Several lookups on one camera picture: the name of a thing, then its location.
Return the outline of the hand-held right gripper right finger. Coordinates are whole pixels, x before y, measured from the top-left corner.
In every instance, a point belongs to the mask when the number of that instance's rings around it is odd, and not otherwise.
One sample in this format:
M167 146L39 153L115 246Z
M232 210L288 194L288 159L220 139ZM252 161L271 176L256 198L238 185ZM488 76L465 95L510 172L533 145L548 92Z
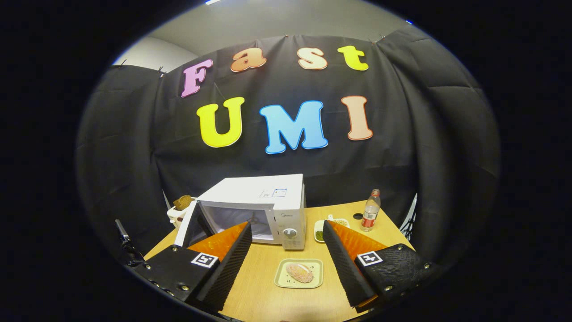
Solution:
M386 246L332 220L323 224L323 239L355 309L392 306L432 283L443 271L403 243Z

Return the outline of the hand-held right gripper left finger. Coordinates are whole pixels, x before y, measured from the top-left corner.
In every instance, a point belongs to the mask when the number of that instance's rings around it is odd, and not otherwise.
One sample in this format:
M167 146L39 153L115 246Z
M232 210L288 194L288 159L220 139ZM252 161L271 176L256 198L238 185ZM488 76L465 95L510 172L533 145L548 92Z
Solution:
M133 270L186 304L218 312L251 243L251 224L245 221L189 247L170 245Z

